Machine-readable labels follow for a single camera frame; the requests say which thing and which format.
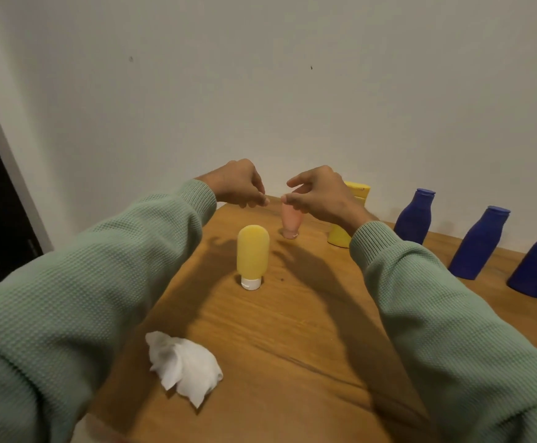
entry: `bottle neck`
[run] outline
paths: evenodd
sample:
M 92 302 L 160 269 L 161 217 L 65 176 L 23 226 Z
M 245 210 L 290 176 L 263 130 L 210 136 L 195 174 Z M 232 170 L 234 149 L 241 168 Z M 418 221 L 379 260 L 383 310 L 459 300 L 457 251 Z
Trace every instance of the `bottle neck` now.
M 502 227 L 504 223 L 507 222 L 510 213 L 509 210 L 505 210 L 504 208 L 497 210 L 495 207 L 489 207 L 486 209 L 480 220 L 488 225 Z
M 428 209 L 433 203 L 435 192 L 429 190 L 421 190 L 420 188 L 414 193 L 412 204 L 417 208 Z

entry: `wood grain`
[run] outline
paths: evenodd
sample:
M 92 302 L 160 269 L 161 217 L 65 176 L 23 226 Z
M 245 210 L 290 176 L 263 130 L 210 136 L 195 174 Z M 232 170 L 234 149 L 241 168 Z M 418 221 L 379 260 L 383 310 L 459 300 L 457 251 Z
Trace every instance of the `wood grain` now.
M 235 238 L 265 227 L 272 252 L 257 291 L 239 285 Z M 224 206 L 201 245 L 135 330 L 91 412 L 143 442 L 437 441 L 347 249 L 329 224 L 306 217 L 294 241 L 279 234 L 280 204 Z M 459 239 L 429 233 L 445 264 Z M 505 285 L 522 255 L 498 249 L 466 285 L 537 346 L 537 300 Z M 162 331 L 208 348 L 224 379 L 196 411 L 149 372 L 145 334 Z

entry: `yellow bottle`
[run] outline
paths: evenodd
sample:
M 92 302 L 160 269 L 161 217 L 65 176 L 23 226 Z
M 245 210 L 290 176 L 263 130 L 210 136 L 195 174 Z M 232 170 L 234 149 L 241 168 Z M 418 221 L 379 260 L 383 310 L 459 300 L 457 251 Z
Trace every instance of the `yellow bottle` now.
M 364 206 L 365 200 L 367 199 L 371 187 L 360 183 L 345 183 L 351 189 L 353 196 L 355 196 L 355 200 Z M 351 244 L 351 237 L 348 236 L 348 233 L 342 228 L 340 228 L 338 225 L 332 224 L 332 228 L 330 229 L 330 233 L 328 234 L 328 242 L 333 245 L 348 249 L 348 246 Z
M 256 290 L 269 267 L 269 232 L 260 225 L 248 225 L 238 233 L 236 267 L 242 275 L 242 287 Z

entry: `hand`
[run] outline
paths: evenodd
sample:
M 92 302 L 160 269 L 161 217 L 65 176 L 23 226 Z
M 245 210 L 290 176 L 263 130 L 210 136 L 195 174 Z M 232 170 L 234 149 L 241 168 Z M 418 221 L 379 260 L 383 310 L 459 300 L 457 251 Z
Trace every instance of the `hand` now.
M 283 203 L 339 225 L 350 236 L 364 223 L 378 220 L 356 201 L 340 174 L 330 166 L 307 170 L 287 182 L 291 188 L 299 185 L 294 192 L 283 194 Z
M 218 202 L 239 205 L 267 206 L 269 200 L 264 193 L 263 181 L 252 162 L 247 158 L 232 160 L 226 165 L 196 178 L 206 183 Z

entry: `person's left hand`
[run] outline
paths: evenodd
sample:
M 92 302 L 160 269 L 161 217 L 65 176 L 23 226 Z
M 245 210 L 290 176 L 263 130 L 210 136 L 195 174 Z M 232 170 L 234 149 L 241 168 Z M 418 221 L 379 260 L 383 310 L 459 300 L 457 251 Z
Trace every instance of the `person's left hand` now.
M 263 181 L 252 162 L 247 158 L 232 160 L 226 165 L 196 178 L 207 184 L 218 202 L 239 205 L 267 206 Z

